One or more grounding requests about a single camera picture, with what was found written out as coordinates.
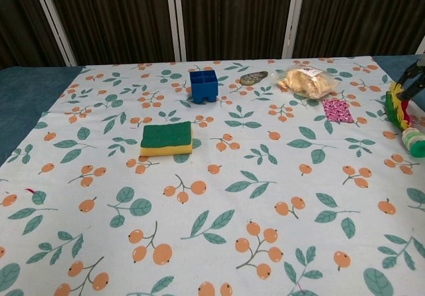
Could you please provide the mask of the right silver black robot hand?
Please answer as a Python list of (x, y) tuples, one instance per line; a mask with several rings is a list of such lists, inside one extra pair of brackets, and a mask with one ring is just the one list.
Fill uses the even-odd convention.
[[(404, 87), (406, 81), (414, 79), (407, 88)], [(411, 100), (415, 95), (424, 89), (424, 55), (420, 55), (418, 60), (411, 64), (397, 80), (396, 87), (401, 92), (396, 93), (396, 97), (402, 101)]]

